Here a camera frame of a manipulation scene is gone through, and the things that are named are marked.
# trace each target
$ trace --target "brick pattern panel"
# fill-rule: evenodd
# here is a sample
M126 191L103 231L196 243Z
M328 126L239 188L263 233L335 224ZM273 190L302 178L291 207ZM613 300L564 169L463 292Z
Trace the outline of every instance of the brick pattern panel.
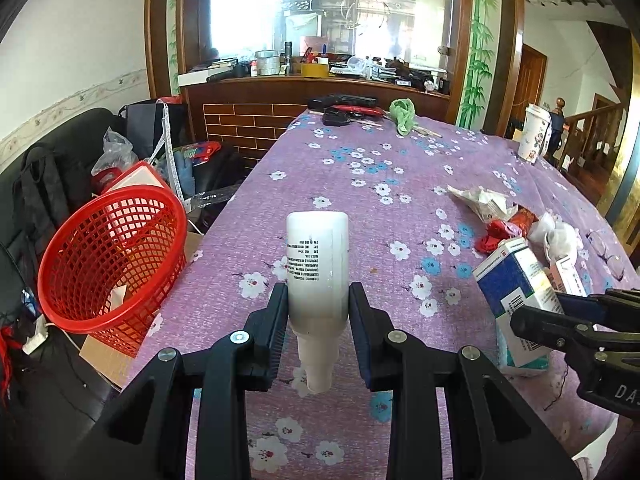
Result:
M203 105L207 136L231 144L251 171L286 128L306 110L304 105L215 104Z

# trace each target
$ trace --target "silver bolt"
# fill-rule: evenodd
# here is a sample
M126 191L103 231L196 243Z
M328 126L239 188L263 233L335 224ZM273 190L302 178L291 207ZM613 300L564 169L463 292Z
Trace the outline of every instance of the silver bolt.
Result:
M404 343L406 334L402 330L392 330L386 335L392 343Z
M237 332L233 332L230 336L231 342L240 344L249 341L249 334L244 330L238 330Z
M480 351L475 346L465 346L462 349L462 355L470 361L475 361L480 358Z
M166 363L174 359L176 355L177 353L175 351L175 348L163 348L158 352L158 359Z

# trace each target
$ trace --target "transparent plastic bag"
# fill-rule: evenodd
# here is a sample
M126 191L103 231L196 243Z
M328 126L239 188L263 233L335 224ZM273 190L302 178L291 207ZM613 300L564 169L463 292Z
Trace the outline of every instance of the transparent plastic bag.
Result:
M124 172L138 161L138 156L133 153L133 144L129 142L129 139L114 132L111 128L108 128L104 134L102 145L104 153L91 170L93 176L111 168L118 168Z

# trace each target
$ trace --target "floral tablecloth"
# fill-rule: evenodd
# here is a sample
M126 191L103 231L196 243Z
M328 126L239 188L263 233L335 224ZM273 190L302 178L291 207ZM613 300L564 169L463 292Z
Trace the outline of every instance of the floral tablecloth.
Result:
M623 257L625 277L617 282L584 238L577 267L588 292L640 286L607 223L549 164L519 160L510 140L426 118L418 122L443 137L399 137L388 122L326 128L318 116L300 116L205 236L148 332L132 376L160 349L208 348L266 306L274 283L286 278L286 217L293 211L346 212L351 281L364 284L372 306L386 310L396 328L435 348L457 351L473 344L496 357L495 321L472 276L484 257L473 248L484 225L446 191L447 185L484 186L537 215L552 211L580 229L583 238L597 231L607 256ZM552 354L548 373L513 384L571 454L611 421L609 412L577 397L576 375L559 352ZM449 433L440 400L447 477L452 471ZM296 338L287 331L272 389L246 398L254 478L383 479L392 402L391 393L372 394L364 387L349 328L341 339L332 389L311 394ZM197 411L196 399L190 477Z

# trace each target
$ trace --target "eyeglasses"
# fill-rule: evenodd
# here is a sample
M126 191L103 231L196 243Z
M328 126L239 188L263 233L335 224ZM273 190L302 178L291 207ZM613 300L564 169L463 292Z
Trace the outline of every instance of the eyeglasses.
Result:
M587 234L587 240L591 244L591 247L593 248L595 253L598 255L598 257L601 260L604 260L604 262L607 264L607 267L609 267L611 275L616 280L621 281L622 278L625 277L625 264L622 258L620 258L619 256L616 256L615 254L611 254L610 256L607 256L607 252L608 252L607 245L605 241L602 239L602 237L596 231L592 231L591 233Z

